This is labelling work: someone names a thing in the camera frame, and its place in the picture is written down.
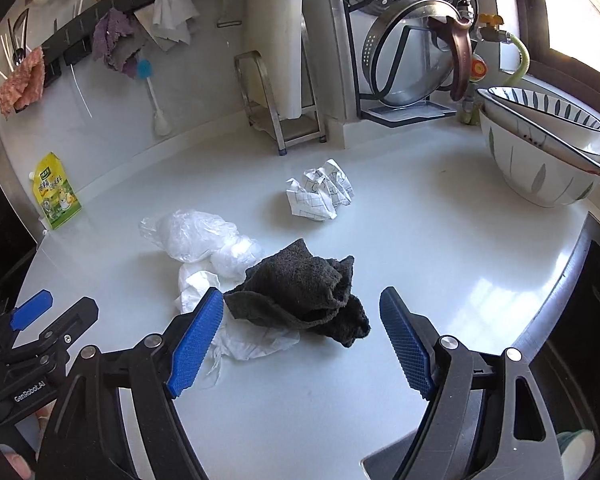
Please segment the person's left hand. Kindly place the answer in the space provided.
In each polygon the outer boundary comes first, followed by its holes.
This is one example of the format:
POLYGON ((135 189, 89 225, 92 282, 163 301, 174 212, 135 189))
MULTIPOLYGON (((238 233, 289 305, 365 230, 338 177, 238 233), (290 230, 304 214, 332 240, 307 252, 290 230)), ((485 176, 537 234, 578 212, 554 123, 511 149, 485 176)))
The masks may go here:
MULTIPOLYGON (((55 403, 52 402, 35 412, 35 417, 38 421, 38 444, 35 448, 36 454, 40 454, 42 440, 44 438, 46 427, 50 421, 50 415, 52 414, 54 406, 55 403)), ((0 444, 0 450, 5 456, 6 460, 10 463, 10 466, 12 466, 12 469, 19 474, 21 479, 31 480, 35 478, 33 469, 20 454, 15 452, 11 446, 7 444, 0 444)))

